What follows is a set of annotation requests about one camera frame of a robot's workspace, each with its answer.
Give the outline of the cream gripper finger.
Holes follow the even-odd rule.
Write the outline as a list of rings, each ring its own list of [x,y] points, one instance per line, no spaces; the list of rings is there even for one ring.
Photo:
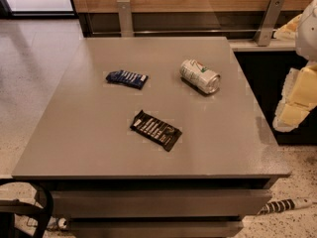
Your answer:
[[[310,114],[302,106],[290,105],[280,100],[274,112],[273,129],[278,132],[290,132],[296,129]]]
[[[317,106],[317,64],[308,65],[299,71],[287,102],[304,108]]]

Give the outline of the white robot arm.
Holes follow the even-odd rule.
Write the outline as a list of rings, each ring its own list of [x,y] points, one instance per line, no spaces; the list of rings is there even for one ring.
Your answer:
[[[305,67],[289,70],[274,112],[273,128],[290,132],[317,106],[317,0],[273,36],[278,40],[294,40],[296,53],[307,60]]]

